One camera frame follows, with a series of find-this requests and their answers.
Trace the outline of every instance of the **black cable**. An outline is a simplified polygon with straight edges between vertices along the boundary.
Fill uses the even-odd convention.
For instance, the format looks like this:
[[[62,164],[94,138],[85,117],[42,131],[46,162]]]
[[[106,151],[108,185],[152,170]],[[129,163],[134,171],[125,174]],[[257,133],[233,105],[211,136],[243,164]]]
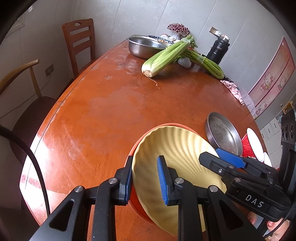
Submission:
[[[23,151],[31,159],[31,161],[33,163],[33,166],[34,166],[34,168],[36,170],[37,176],[39,178],[39,181],[40,181],[40,186],[41,186],[41,189],[42,189],[42,192],[43,192],[43,197],[44,197],[44,202],[45,202],[46,214],[47,214],[47,217],[48,217],[50,215],[49,201],[48,201],[47,191],[46,191],[46,187],[45,187],[45,182],[44,182],[42,172],[41,172],[41,169],[40,169],[40,166],[39,166],[39,164],[37,162],[36,157],[34,156],[31,149],[28,147],[28,145],[22,139],[20,139],[11,130],[5,128],[2,125],[0,125],[0,136],[5,137],[6,139],[8,139],[11,142],[15,143],[16,145],[18,145],[21,149],[23,149]]]
[[[270,231],[267,235],[264,235],[263,238],[266,239],[268,236],[272,235],[278,228],[288,219],[293,207],[296,205],[296,200],[294,200],[293,204],[291,205],[289,211],[287,212],[286,216],[284,219],[272,230]]]

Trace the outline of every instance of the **chair backrest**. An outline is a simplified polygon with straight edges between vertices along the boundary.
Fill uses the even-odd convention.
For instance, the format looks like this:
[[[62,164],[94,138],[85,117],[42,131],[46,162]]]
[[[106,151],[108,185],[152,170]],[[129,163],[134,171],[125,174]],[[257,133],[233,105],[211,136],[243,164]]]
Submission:
[[[41,91],[39,89],[36,76],[34,74],[33,66],[40,63],[40,59],[34,60],[30,63],[24,64],[23,66],[14,69],[9,74],[7,74],[2,80],[0,80],[0,95],[2,92],[18,77],[21,73],[23,73],[26,69],[30,69],[31,79],[33,82],[34,89],[38,98],[42,97]]]
[[[72,31],[86,28],[86,27],[88,27],[89,29],[86,31],[71,35]],[[70,23],[65,23],[62,26],[62,29],[64,32],[64,37],[66,40],[66,44],[67,44],[67,48],[68,48],[68,52],[69,52],[69,56],[70,56],[70,61],[71,61],[71,65],[72,65],[74,78],[76,79],[79,75],[77,61],[76,61],[76,55],[78,53],[80,53],[82,50],[90,47],[91,61],[95,60],[94,21],[92,18],[76,20],[76,21],[72,21]],[[89,37],[89,40],[73,47],[74,43],[76,43],[79,40],[88,38],[88,37]]]

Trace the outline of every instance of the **metal screw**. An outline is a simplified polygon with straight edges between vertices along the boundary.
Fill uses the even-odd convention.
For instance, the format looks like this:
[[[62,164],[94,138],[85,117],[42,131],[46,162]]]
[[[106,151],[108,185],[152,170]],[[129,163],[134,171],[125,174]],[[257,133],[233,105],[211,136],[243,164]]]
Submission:
[[[211,192],[218,192],[218,188],[216,186],[210,186],[210,191]]]
[[[177,177],[175,179],[175,182],[178,183],[178,184],[182,184],[184,182],[184,179],[183,178],[180,178],[180,177]]]
[[[117,179],[115,177],[109,179],[110,184],[117,183]]]
[[[75,192],[81,192],[83,190],[83,186],[77,186],[74,188]]]

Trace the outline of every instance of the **yellow ribbed bowl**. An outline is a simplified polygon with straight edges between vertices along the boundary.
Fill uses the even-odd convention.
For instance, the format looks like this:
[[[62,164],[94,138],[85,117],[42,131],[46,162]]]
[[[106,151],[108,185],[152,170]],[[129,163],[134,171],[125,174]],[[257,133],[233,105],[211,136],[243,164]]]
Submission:
[[[216,185],[226,191],[221,177],[200,165],[200,153],[218,156],[203,138],[176,126],[162,126],[152,130],[139,143],[132,164],[133,185],[147,215],[166,232],[178,235],[178,206],[166,206],[162,200],[157,172],[157,157],[164,155],[168,167],[195,186],[207,188]],[[199,206],[202,231],[205,223]]]

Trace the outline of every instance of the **black thermos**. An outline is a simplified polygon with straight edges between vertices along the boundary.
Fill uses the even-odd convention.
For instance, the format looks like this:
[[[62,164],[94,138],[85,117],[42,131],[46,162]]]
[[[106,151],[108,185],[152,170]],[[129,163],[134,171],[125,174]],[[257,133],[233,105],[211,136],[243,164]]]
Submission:
[[[215,42],[210,52],[207,55],[207,58],[216,64],[220,64],[224,55],[228,51],[229,38],[226,35],[221,35]]]

